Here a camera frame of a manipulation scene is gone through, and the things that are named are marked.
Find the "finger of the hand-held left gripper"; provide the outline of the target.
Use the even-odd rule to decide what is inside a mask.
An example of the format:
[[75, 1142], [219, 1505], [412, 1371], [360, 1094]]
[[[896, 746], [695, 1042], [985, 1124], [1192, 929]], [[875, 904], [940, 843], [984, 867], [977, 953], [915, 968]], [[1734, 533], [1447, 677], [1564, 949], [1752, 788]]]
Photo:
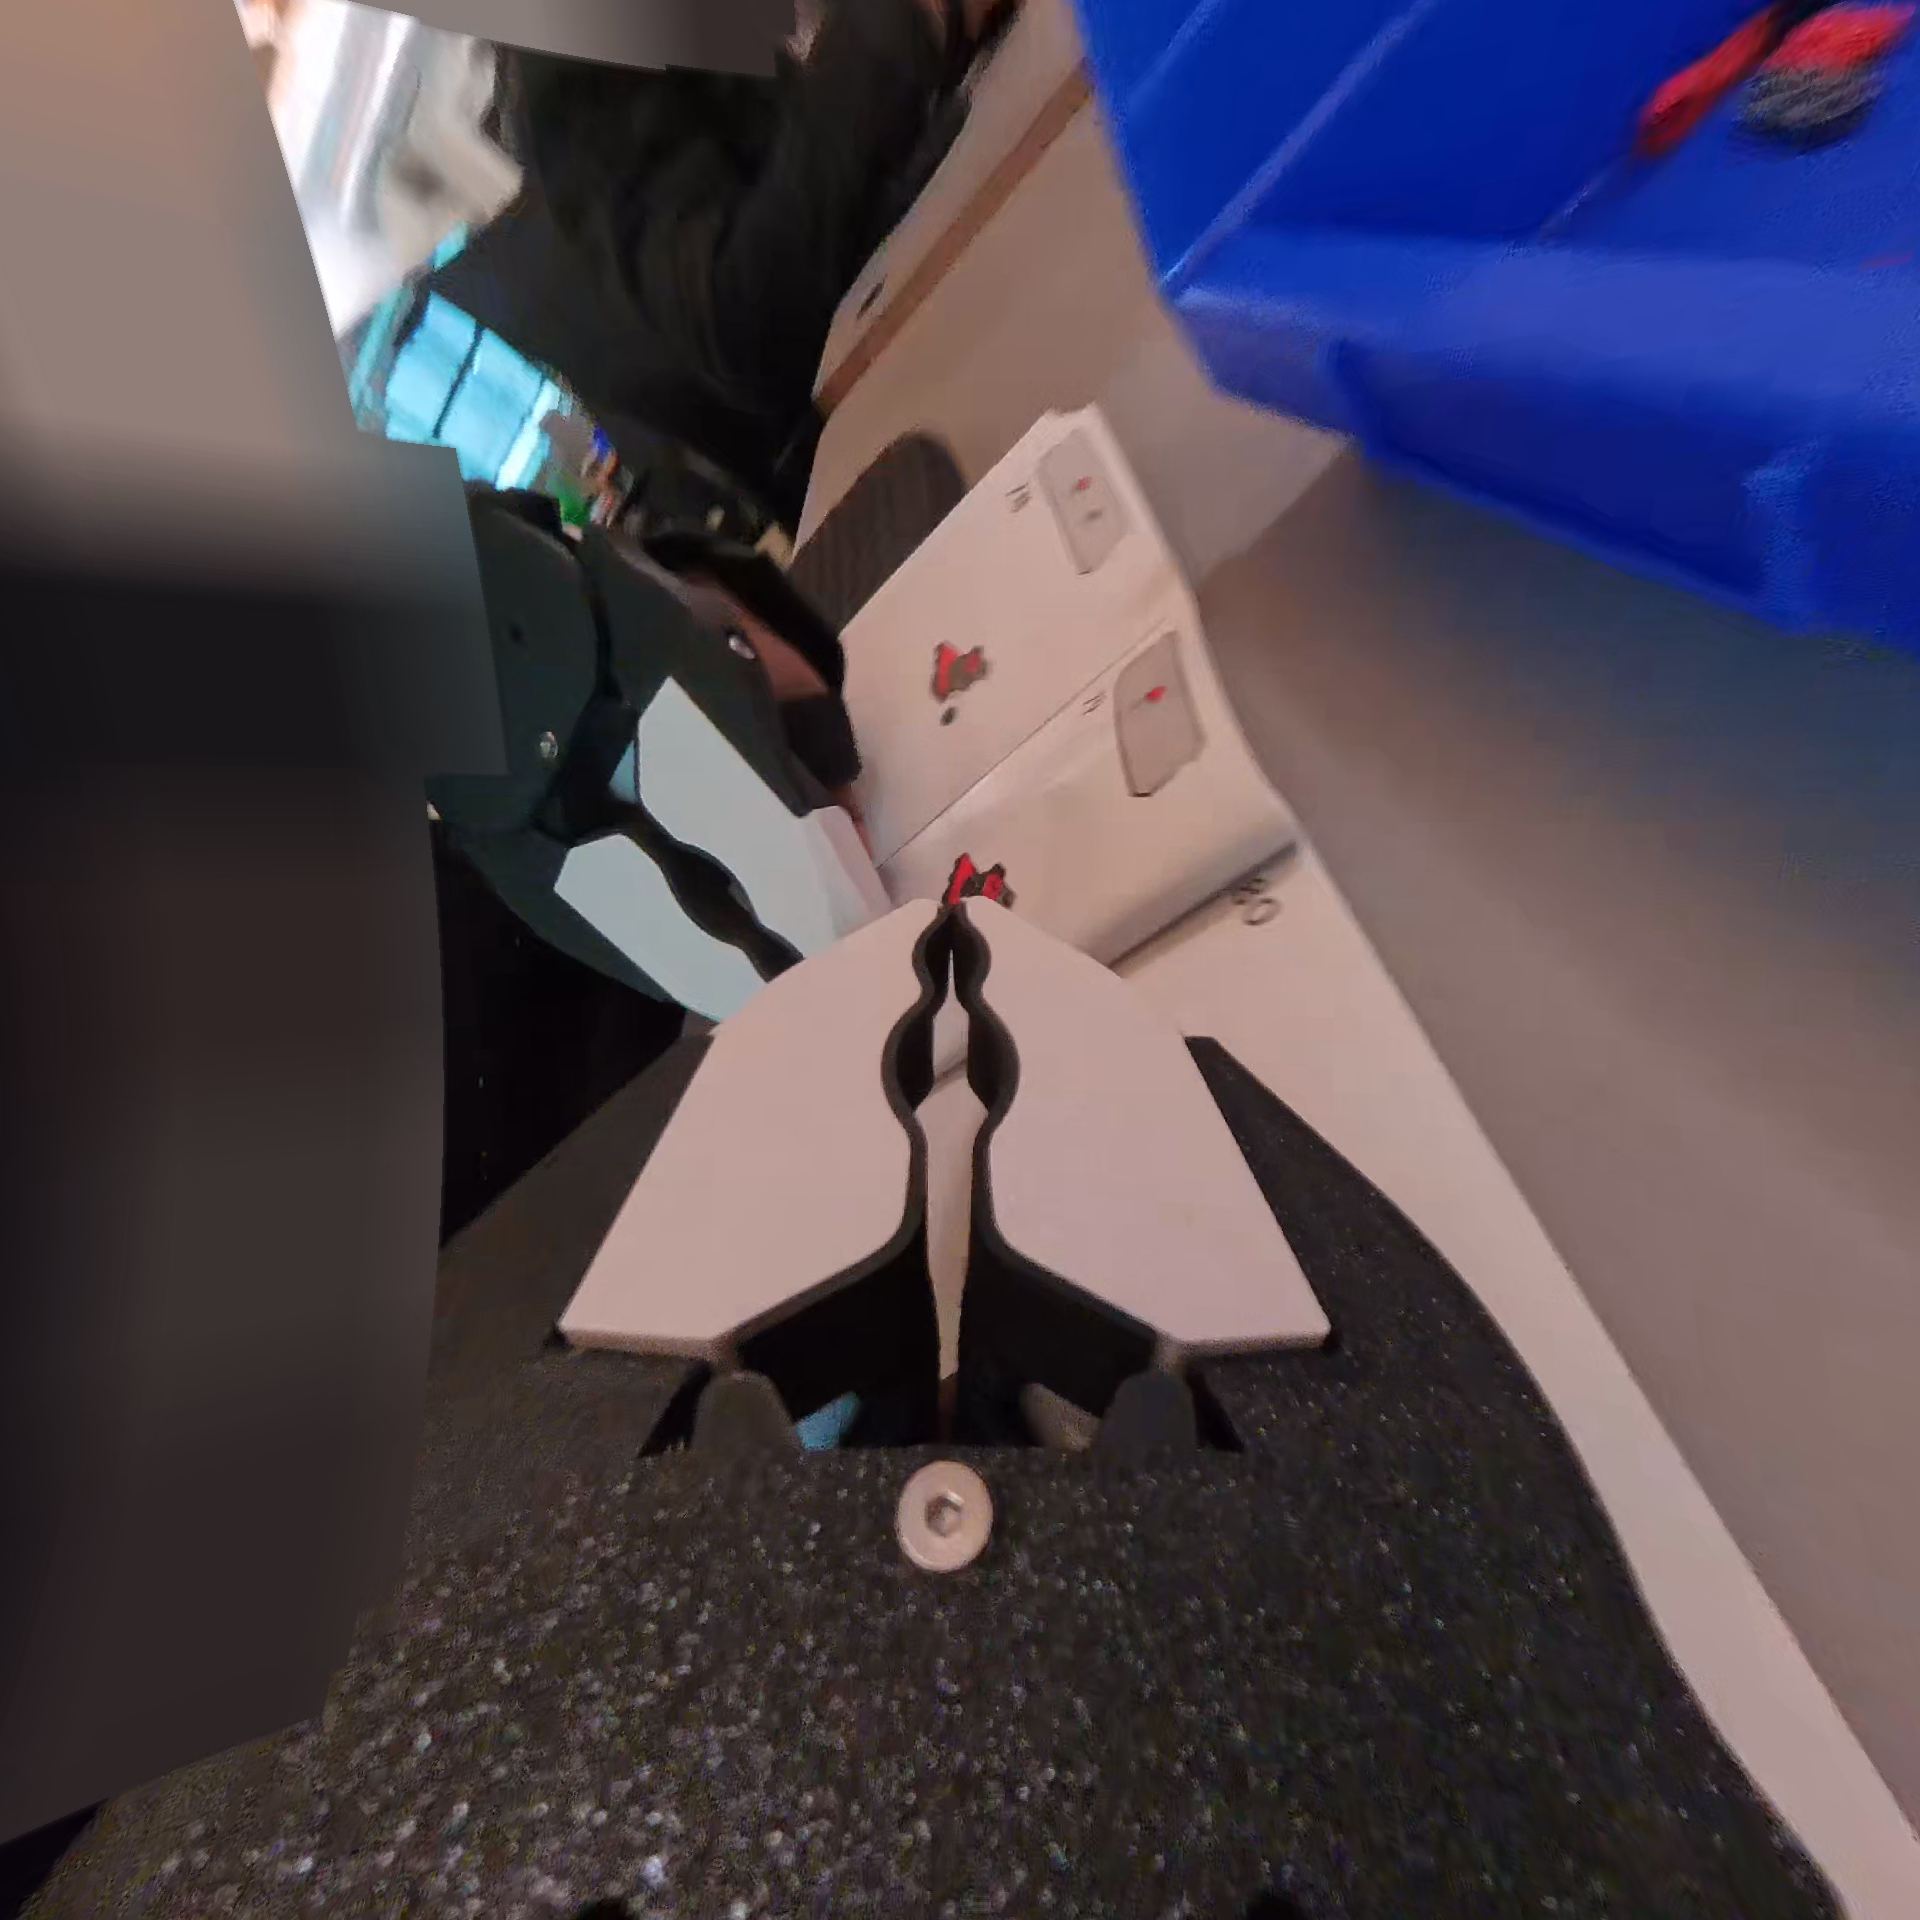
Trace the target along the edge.
[[756, 876], [735, 848], [626, 826], [572, 845], [555, 891], [668, 1001], [721, 1025], [801, 964], [801, 949], [759, 913]]
[[678, 681], [641, 708], [638, 802], [759, 931], [811, 957], [851, 931], [851, 817], [788, 806]]

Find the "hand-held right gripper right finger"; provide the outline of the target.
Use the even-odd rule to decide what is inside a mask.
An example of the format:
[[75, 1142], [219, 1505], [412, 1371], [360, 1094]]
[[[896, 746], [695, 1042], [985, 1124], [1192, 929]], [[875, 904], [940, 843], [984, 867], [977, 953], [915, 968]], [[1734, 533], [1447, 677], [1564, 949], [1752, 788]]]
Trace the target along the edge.
[[1179, 1027], [1001, 904], [953, 910], [971, 1145], [959, 1373], [1111, 1401], [1151, 1371], [1321, 1350], [1328, 1309]]

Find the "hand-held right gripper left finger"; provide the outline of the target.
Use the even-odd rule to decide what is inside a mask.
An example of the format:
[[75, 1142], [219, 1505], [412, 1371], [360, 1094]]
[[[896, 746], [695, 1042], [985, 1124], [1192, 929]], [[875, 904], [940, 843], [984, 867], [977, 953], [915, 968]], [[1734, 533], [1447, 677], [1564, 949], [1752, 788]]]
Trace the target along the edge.
[[714, 1028], [561, 1314], [582, 1353], [932, 1401], [928, 1145], [952, 910], [908, 904]]

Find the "person's left hand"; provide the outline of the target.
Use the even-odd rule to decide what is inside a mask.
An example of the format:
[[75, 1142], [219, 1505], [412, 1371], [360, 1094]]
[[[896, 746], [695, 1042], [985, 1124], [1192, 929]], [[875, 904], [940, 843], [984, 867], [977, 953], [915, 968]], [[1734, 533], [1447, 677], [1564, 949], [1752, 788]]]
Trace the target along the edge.
[[775, 692], [787, 747], [836, 805], [855, 809], [862, 761], [843, 694], [830, 685], [816, 662], [806, 658], [801, 646], [754, 613], [738, 611], [736, 625]]

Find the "white building instruction booklet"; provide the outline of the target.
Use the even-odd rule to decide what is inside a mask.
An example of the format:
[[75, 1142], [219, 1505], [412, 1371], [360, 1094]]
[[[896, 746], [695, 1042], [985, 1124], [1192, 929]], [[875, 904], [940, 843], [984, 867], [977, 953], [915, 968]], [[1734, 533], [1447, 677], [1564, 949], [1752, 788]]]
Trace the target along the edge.
[[1097, 410], [1044, 416], [851, 619], [882, 872], [1001, 859], [1038, 929], [1334, 1124], [1468, 1266], [1662, 1652], [1846, 1916], [1916, 1916], [1916, 1829], [1713, 1510], [1304, 829]]

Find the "white board with wooden edge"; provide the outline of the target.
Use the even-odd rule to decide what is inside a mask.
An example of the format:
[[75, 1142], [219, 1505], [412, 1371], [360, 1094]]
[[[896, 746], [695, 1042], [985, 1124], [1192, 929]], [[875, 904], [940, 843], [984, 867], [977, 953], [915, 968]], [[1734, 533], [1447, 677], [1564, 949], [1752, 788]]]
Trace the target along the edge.
[[1083, 59], [1073, 59], [1031, 105], [979, 99], [936, 177], [834, 316], [814, 384], [824, 416], [851, 397], [1088, 99]]

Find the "blue plastic bin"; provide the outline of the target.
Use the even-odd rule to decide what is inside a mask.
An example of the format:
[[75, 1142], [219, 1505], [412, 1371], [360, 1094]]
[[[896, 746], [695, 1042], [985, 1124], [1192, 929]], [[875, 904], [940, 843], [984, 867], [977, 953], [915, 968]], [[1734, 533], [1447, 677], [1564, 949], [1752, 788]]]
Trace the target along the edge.
[[1764, 4], [1087, 3], [1160, 290], [1225, 393], [1792, 633], [1916, 654], [1916, 21], [1791, 148], [1635, 132]]

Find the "pile of red toy bricks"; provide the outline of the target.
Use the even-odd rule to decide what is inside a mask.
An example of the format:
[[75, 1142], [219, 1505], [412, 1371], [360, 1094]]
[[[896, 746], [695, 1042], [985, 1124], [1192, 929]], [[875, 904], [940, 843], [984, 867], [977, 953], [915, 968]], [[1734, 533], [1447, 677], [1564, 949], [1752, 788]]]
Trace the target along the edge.
[[1675, 153], [1727, 105], [1737, 107], [1736, 129], [1747, 137], [1828, 147], [1876, 107], [1914, 21], [1916, 4], [1764, 4], [1654, 92], [1640, 112], [1635, 155]]

